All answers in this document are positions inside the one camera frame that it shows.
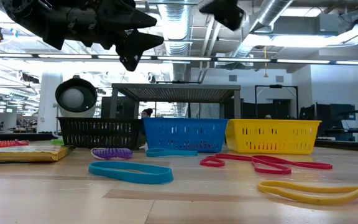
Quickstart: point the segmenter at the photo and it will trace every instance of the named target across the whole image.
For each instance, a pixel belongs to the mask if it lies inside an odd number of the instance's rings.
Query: green object
[[[50,143],[54,146],[62,146],[65,144],[62,139],[52,139],[50,140]]]

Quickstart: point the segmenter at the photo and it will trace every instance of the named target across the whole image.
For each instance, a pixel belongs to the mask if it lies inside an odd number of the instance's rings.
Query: white ball
[[[77,108],[84,103],[84,94],[74,88],[68,89],[63,92],[62,103],[69,108]]]

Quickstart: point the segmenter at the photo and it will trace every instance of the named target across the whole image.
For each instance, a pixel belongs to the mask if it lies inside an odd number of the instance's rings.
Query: metal rack
[[[118,92],[135,101],[134,118],[139,102],[219,103],[219,117],[224,118],[224,102],[234,97],[234,118],[241,118],[240,85],[131,84],[113,83],[110,118],[116,117]]]

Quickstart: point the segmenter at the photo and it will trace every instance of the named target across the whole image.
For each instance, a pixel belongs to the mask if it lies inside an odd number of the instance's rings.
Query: plastic basket
[[[320,121],[231,119],[226,141],[240,153],[311,154]]]
[[[65,145],[135,149],[141,120],[113,118],[59,118]]]
[[[227,119],[144,118],[149,149],[220,152]]]

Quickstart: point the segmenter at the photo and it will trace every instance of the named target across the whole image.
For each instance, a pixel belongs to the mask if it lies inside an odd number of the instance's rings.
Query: blue plastic basket
[[[149,149],[220,152],[227,119],[144,118]]]

